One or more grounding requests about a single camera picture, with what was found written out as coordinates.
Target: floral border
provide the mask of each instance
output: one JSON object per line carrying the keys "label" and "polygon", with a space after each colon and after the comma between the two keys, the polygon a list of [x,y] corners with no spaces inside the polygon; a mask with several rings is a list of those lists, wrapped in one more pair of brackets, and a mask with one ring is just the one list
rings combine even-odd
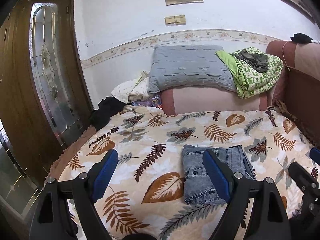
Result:
{"label": "floral border", "polygon": [[226,40],[226,41],[247,41],[258,44],[268,45],[271,41],[279,40],[270,36],[249,33],[235,30],[192,30],[181,31],[173,33],[165,33],[151,37],[142,38],[139,40],[131,41],[126,44],[108,49],[100,54],[97,54],[89,59],[82,60],[82,68],[89,68],[97,63],[103,62],[107,59],[123,55],[128,52],[136,51],[139,49],[153,47],[155,45],[164,45],[170,43],[177,43],[182,41],[205,41],[205,40]]}

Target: green blanket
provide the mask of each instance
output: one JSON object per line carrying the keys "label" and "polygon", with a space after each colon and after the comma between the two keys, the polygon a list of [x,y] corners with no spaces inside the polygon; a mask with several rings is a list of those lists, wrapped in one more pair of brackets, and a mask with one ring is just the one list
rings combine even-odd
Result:
{"label": "green blanket", "polygon": [[[246,50],[249,53],[263,53],[254,47],[249,47]],[[245,61],[237,59],[223,50],[217,51],[216,54],[230,70],[238,96],[241,98],[250,98],[271,89],[278,81],[283,68],[282,60],[273,55],[268,55],[268,70],[260,73]]]}

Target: folded jeans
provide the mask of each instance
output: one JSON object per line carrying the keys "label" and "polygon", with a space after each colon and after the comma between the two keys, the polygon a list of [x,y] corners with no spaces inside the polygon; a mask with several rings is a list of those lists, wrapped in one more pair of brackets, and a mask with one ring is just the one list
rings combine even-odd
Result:
{"label": "folded jeans", "polygon": [[202,163],[205,150],[211,149],[233,172],[240,172],[248,179],[256,179],[252,166],[241,145],[230,148],[210,148],[184,145],[182,162],[185,172],[184,199],[187,204],[224,204],[219,198],[206,169]]}

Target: wooden door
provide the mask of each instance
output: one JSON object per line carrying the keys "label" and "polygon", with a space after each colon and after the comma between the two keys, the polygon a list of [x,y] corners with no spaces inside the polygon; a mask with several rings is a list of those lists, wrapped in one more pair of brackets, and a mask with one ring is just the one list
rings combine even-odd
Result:
{"label": "wooden door", "polygon": [[71,13],[71,0],[20,0],[0,28],[0,118],[38,187],[89,125]]}

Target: light switch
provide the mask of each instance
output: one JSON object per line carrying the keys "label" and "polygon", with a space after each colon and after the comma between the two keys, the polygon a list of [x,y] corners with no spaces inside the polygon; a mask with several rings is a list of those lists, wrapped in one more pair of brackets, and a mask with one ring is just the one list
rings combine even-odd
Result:
{"label": "light switch", "polygon": [[164,18],[164,20],[165,20],[165,25],[166,26],[175,24],[174,16],[166,17],[166,18]]}
{"label": "light switch", "polygon": [[184,15],[176,15],[174,17],[176,25],[184,25],[186,24],[186,17]]}
{"label": "light switch", "polygon": [[186,17],[184,15],[176,15],[176,16],[169,16],[164,18],[165,25],[184,25],[186,24]]}

